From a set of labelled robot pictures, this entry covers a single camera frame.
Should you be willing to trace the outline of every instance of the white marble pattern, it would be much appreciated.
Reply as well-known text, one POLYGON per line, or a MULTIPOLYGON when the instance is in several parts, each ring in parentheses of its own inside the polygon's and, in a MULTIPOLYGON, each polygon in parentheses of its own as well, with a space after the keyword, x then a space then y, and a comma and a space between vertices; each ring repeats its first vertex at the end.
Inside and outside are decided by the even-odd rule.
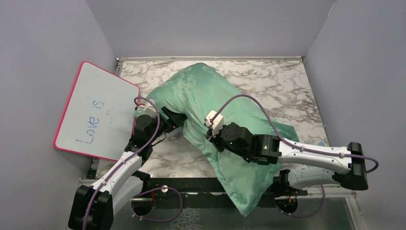
MULTIPOLYGON (((301 60, 213 60, 213 61, 127 61, 121 77, 137 84, 141 95, 179 70, 197 62, 214 67, 241 92, 254 96, 276 121, 292 125, 300 142, 327 145, 326 133, 301 60)), ((97 178, 114 164, 101 160, 97 178)), ((297 168, 289 164, 284 168, 297 168)), ((154 147, 149 160, 141 168, 153 177, 214 177, 206 157, 185 138, 180 130, 154 147)))

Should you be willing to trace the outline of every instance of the whiteboard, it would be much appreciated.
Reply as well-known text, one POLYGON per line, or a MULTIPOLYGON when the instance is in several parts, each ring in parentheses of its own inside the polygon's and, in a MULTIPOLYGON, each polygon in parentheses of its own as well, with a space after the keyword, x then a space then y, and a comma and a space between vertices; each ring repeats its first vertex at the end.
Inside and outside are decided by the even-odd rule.
POLYGON ((134 125, 138 86, 83 62, 54 139, 59 150, 118 160, 134 125))

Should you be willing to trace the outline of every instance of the gray wall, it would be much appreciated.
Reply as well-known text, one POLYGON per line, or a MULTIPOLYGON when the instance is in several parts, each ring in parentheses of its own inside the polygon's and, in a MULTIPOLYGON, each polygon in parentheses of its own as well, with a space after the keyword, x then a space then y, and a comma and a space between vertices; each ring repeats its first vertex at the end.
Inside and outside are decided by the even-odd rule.
POLYGON ((304 56, 334 0, 88 0, 115 55, 304 56))
POLYGON ((369 230, 406 229, 405 44, 405 0, 338 0, 304 62, 331 144, 381 163, 358 192, 369 230))
POLYGON ((114 55, 85 0, 0 3, 0 228, 67 229, 89 158, 52 139, 81 61, 114 55))

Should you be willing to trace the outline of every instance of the marble surface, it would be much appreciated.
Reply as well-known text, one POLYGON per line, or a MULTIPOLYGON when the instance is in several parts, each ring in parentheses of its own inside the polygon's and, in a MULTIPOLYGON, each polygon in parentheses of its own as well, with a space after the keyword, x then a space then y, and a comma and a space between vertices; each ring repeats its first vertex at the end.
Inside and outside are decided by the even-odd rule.
MULTIPOLYGON (((241 92, 255 97, 276 121, 292 125, 299 141, 327 145, 320 114, 301 60, 126 61, 121 77, 137 84, 146 97, 184 67, 204 62, 241 92)), ((100 160, 96 177, 115 162, 100 160)), ((283 168, 302 167, 287 164, 283 168)), ((141 171, 153 177, 215 177, 206 157, 175 130, 156 147, 141 171)))

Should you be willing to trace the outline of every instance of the green fabric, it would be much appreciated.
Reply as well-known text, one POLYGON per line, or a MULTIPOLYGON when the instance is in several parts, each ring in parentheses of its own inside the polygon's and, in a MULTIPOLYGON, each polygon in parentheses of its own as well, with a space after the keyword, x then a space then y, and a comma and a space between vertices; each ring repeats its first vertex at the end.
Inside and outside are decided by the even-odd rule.
MULTIPOLYGON (((207 157, 218 180, 243 216, 257 205, 272 178, 281 167, 247 163, 241 157, 225 150, 218 152, 206 138, 206 115, 218 110, 232 96, 241 92, 213 67, 197 63, 182 69, 154 89, 147 98, 155 99, 158 109, 166 106, 176 113, 186 114, 183 136, 207 157)), ((261 109, 248 98, 237 98, 221 114, 225 124, 235 122, 247 127, 253 134, 275 135, 261 109)), ((298 141, 292 126, 275 122, 283 137, 298 141)))

